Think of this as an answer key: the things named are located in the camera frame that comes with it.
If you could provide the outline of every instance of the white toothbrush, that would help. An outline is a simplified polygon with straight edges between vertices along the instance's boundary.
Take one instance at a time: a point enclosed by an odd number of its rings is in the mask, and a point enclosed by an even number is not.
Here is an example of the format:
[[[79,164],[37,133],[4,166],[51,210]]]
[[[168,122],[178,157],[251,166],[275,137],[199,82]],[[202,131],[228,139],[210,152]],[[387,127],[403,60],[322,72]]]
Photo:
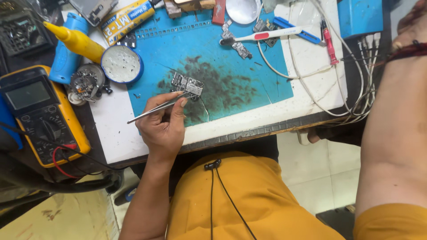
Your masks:
[[[219,44],[233,45],[233,43],[235,42],[240,42],[245,40],[259,41],[259,40],[264,40],[269,38],[299,34],[301,32],[302,32],[302,27],[296,26],[296,27],[290,27],[285,29],[278,29],[274,31],[256,32],[252,35],[241,37],[241,38],[225,38],[225,39],[221,39],[221,41],[219,41]]]

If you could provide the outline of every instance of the yellow multimeter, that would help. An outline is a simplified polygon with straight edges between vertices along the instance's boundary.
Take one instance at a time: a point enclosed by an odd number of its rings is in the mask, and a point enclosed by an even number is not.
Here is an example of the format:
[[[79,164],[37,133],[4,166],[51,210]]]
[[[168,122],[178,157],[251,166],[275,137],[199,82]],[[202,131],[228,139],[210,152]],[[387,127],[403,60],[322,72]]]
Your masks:
[[[71,108],[61,85],[48,79],[50,67],[37,65],[0,77],[0,93],[20,128],[32,136],[61,145],[76,144],[88,153],[89,141]],[[54,167],[56,146],[25,136],[41,166]],[[56,151],[55,160],[64,164],[80,157],[71,151]]]

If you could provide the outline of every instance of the tile floor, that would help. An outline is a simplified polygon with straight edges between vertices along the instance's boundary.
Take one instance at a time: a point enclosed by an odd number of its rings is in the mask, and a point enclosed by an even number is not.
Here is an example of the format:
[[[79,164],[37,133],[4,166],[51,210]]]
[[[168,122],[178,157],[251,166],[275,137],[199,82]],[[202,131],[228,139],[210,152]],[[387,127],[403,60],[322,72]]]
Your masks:
[[[300,205],[311,214],[355,203],[360,147],[328,140],[303,146],[298,142],[296,132],[278,134],[277,141],[282,179]],[[112,202],[123,189],[138,182],[138,177],[127,168],[124,186],[111,195]],[[113,204],[113,207],[121,229],[129,203]]]

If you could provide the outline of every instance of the hand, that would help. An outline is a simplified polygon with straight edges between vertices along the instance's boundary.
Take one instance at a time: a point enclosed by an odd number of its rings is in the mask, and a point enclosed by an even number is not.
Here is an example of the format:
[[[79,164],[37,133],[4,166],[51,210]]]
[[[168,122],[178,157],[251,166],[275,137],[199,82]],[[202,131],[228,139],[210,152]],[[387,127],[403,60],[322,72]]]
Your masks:
[[[427,42],[427,0],[419,0],[411,12],[400,20],[398,34],[393,41],[393,52],[411,45],[414,40]]]
[[[151,97],[147,100],[144,112],[180,94],[182,92],[172,92]],[[172,109],[160,110],[136,121],[135,125],[150,150],[149,161],[172,167],[175,157],[184,142],[184,106],[186,103],[187,99],[182,97],[178,99]]]

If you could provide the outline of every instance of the white workbench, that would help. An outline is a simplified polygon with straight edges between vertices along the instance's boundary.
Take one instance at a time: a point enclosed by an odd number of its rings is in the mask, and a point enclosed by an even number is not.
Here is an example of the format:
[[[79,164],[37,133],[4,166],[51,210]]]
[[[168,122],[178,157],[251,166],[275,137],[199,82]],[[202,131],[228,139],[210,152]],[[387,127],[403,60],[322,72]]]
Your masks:
[[[322,3],[335,29],[339,30],[336,0],[322,0]],[[119,1],[119,6],[116,9],[126,5],[126,2]],[[312,28],[305,30],[320,36],[321,18],[319,14],[308,0],[303,11],[301,11],[302,6],[303,3],[295,5],[290,22],[299,26],[313,24]],[[289,7],[278,5],[275,9],[275,15],[289,19],[289,11]],[[340,59],[342,58],[342,44],[332,30],[331,34],[336,56]],[[107,47],[99,31],[93,31],[90,37]],[[330,64],[330,58],[325,47],[314,45],[296,36],[291,37],[291,41],[298,68],[303,75]],[[281,44],[289,75],[296,76],[288,40],[282,38]],[[347,94],[344,64],[342,62],[337,65],[337,71],[332,68],[328,72],[305,78],[315,98],[328,110],[344,104],[337,84],[337,75],[345,94]],[[292,98],[187,127],[184,145],[321,112],[321,109],[313,103],[299,80],[293,80],[291,84],[294,94]],[[99,101],[90,103],[105,158],[109,164],[149,153],[135,125],[126,124],[128,120],[134,117],[126,85],[112,82],[111,88],[113,89],[111,95],[103,94]]]

